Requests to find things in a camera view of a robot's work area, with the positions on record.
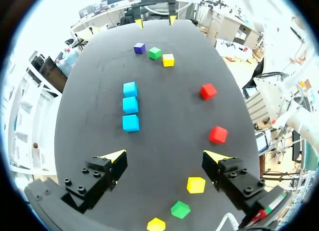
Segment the cyan cube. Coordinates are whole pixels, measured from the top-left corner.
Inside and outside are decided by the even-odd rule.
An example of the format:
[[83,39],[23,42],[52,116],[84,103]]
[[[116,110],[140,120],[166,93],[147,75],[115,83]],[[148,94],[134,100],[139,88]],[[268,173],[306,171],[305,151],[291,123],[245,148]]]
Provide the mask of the cyan cube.
[[138,100],[135,97],[123,98],[123,111],[126,114],[138,113]]
[[125,98],[137,97],[138,96],[138,87],[136,82],[124,83],[123,84],[123,93]]
[[145,51],[146,51],[145,44],[144,43],[135,44],[134,51],[135,51],[135,53],[140,53],[140,54],[145,53]]
[[140,130],[139,118],[137,115],[124,115],[122,117],[123,130],[133,132]]

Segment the black table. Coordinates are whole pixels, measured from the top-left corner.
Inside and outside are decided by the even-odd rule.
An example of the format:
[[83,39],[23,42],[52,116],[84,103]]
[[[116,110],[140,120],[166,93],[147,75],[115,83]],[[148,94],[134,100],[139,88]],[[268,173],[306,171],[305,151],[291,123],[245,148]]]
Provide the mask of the black table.
[[[253,126],[235,80],[211,42],[192,23],[147,21],[144,29],[128,24],[95,35],[85,47],[66,83],[55,133],[55,163],[59,183],[76,176],[93,155],[127,150],[128,167],[112,192],[85,215],[125,231],[146,230],[157,217],[166,230],[211,231],[222,217],[237,211],[224,193],[217,193],[201,168],[203,150],[244,160],[259,177]],[[172,53],[175,66],[135,54],[145,43]],[[136,81],[139,91],[139,132],[122,130],[123,83]],[[212,83],[217,96],[199,97]],[[219,125],[229,131],[225,144],[211,144],[209,131]],[[206,180],[203,194],[186,190],[187,178]],[[170,214],[177,201],[191,212],[180,220]]]

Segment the bolt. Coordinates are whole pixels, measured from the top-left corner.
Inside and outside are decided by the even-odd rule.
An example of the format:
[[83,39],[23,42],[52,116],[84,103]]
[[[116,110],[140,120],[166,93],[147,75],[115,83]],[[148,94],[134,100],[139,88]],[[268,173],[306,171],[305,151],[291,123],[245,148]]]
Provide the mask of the bolt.
[[66,185],[66,186],[70,186],[70,185],[72,185],[71,180],[70,180],[70,179],[68,179],[68,178],[65,178],[65,179],[64,179],[64,183],[65,183],[65,185]]
[[265,180],[264,179],[260,179],[258,182],[258,185],[263,186],[265,184]]
[[82,168],[82,173],[87,174],[87,173],[89,173],[89,170],[87,168]]
[[248,186],[245,190],[244,190],[244,193],[246,195],[249,195],[251,192],[253,191],[253,188],[251,186]]
[[100,174],[100,172],[98,172],[98,171],[94,171],[93,176],[94,176],[95,178],[100,178],[100,177],[101,177],[101,174]]
[[78,186],[78,192],[83,195],[83,194],[85,194],[86,189],[82,185],[79,185]]
[[232,172],[229,175],[229,178],[235,178],[237,176],[236,172]]

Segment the block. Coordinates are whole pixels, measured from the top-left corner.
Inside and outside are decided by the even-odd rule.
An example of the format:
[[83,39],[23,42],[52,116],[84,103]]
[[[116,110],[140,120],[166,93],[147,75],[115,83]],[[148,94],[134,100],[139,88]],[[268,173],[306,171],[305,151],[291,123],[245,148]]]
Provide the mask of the block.
[[148,231],[163,231],[166,229],[166,224],[163,220],[154,218],[148,222],[147,230]]
[[139,53],[139,54],[145,53],[145,51],[146,51],[145,44],[144,43],[135,44],[134,51],[135,51],[135,53]]
[[217,144],[225,143],[227,138],[228,130],[215,126],[209,134],[209,141]]
[[137,115],[124,115],[122,117],[123,130],[133,132],[140,130],[139,118]]
[[201,86],[199,93],[204,100],[208,100],[216,96],[217,91],[212,84],[208,83]]
[[206,181],[201,177],[189,177],[187,181],[187,190],[191,194],[204,193]]
[[149,50],[149,57],[156,60],[161,57],[161,50],[159,48],[153,47]]
[[174,56],[172,54],[163,54],[163,65],[164,67],[173,67],[174,66]]
[[190,208],[187,204],[181,201],[177,201],[176,204],[171,207],[170,212],[171,215],[180,219],[184,219],[186,215],[189,214]]
[[123,84],[123,94],[125,98],[137,97],[138,96],[138,87],[136,82],[124,83]]
[[126,114],[134,114],[139,112],[138,100],[135,97],[123,98],[123,111]]

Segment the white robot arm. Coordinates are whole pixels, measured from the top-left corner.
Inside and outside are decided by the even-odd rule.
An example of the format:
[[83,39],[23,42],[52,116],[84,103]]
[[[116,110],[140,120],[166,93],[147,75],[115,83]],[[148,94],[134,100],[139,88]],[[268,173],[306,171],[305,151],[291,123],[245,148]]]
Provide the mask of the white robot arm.
[[273,128],[280,129],[286,125],[292,127],[319,151],[319,117],[306,110],[291,96],[291,91],[296,85],[299,86],[298,81],[307,64],[282,82],[254,78],[258,92],[246,100],[246,105],[253,123],[270,118]]

